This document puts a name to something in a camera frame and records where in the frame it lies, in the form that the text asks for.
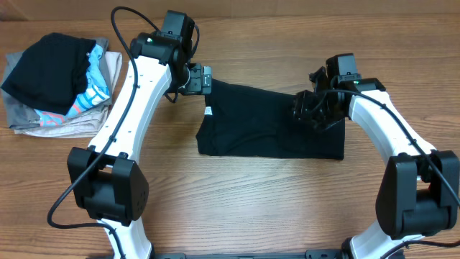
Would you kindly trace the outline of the black t-shirt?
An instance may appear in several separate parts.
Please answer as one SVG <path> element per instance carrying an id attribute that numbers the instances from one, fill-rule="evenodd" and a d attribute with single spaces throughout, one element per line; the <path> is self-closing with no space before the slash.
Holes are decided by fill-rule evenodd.
<path id="1" fill-rule="evenodd" d="M 325 132 L 296 122 L 294 96 L 213 80 L 195 136 L 198 152 L 210 156 L 344 158 L 345 122 Z"/>

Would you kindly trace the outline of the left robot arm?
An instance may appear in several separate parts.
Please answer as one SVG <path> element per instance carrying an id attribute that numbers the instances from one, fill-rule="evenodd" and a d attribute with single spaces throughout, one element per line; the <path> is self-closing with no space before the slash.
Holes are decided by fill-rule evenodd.
<path id="1" fill-rule="evenodd" d="M 147 129 L 162 97 L 211 92 L 212 70 L 192 63 L 199 28 L 187 14 L 167 11 L 161 28 L 128 47 L 129 67 L 110 115 L 86 149 L 75 147 L 68 170 L 78 207 L 103 227 L 114 258 L 153 258 L 142 214 L 149 184 L 139 167 Z"/>

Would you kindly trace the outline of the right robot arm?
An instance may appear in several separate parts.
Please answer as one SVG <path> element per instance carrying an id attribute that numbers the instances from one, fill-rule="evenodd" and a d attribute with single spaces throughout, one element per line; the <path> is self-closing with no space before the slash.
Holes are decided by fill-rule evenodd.
<path id="1" fill-rule="evenodd" d="M 307 258 L 403 258 L 410 245 L 457 247 L 428 237 L 452 229 L 459 212 L 459 158 L 425 141 L 396 110 L 376 78 L 363 78 L 351 53 L 335 55 L 309 75 L 312 93 L 296 94 L 295 120 L 322 132 L 344 118 L 358 124 L 386 169 L 376 220 L 339 249 L 309 250 Z"/>

